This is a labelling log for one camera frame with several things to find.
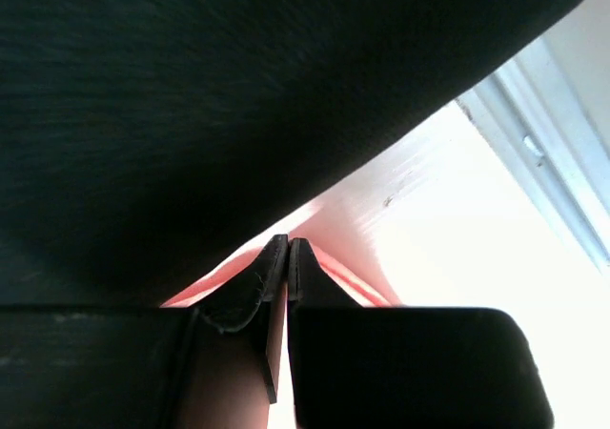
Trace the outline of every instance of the black object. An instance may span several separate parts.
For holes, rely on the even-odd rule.
[[[0,310],[0,427],[260,429],[286,302],[303,429],[552,425],[507,315],[361,308],[278,235],[189,309]]]
[[[0,308],[0,427],[259,427],[276,399],[287,250],[274,237],[188,309]]]
[[[300,427],[552,427],[527,340],[505,313],[354,308],[306,240],[293,241],[289,281]]]

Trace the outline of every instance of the black fabric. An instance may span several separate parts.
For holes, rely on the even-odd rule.
[[[0,308],[0,428],[168,427],[194,322],[191,309]]]
[[[0,303],[155,305],[580,0],[0,0]]]

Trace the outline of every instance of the white wall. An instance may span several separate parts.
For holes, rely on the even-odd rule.
[[[610,0],[585,0],[544,38],[610,151]]]

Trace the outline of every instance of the metal window track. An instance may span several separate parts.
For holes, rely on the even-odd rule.
[[[610,158],[542,38],[457,102],[559,238],[610,273]]]

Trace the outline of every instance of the pink fabric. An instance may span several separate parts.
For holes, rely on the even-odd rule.
[[[325,253],[312,243],[315,257],[320,267],[337,284],[343,287],[348,294],[362,304],[376,307],[390,306],[390,302],[370,285],[362,281],[345,265]],[[256,246],[245,249],[243,252],[234,254],[228,260],[221,263],[214,270],[203,276],[184,291],[163,304],[164,307],[188,307],[193,305],[204,296],[212,293],[232,277],[248,267],[256,258],[262,247]]]

